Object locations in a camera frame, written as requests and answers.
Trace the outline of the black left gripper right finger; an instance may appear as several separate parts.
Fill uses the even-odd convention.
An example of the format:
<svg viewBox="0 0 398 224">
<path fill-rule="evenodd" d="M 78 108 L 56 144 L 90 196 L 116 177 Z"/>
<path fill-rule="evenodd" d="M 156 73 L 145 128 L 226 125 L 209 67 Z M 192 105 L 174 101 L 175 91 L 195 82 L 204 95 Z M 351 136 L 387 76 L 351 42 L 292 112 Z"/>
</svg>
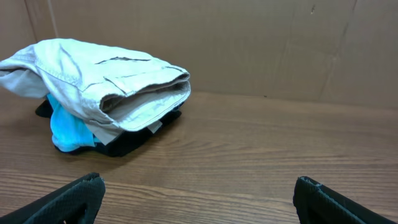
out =
<svg viewBox="0 0 398 224">
<path fill-rule="evenodd" d="M 293 204 L 300 224 L 395 224 L 307 176 L 297 179 Z"/>
</svg>

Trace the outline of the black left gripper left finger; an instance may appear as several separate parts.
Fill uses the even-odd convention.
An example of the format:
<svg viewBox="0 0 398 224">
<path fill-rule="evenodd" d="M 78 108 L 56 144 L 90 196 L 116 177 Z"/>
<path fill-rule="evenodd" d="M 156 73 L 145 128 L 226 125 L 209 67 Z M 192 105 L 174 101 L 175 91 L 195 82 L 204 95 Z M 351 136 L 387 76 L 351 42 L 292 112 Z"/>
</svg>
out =
<svg viewBox="0 0 398 224">
<path fill-rule="evenodd" d="M 1 217 L 4 224 L 93 224 L 106 191 L 92 172 Z"/>
</svg>

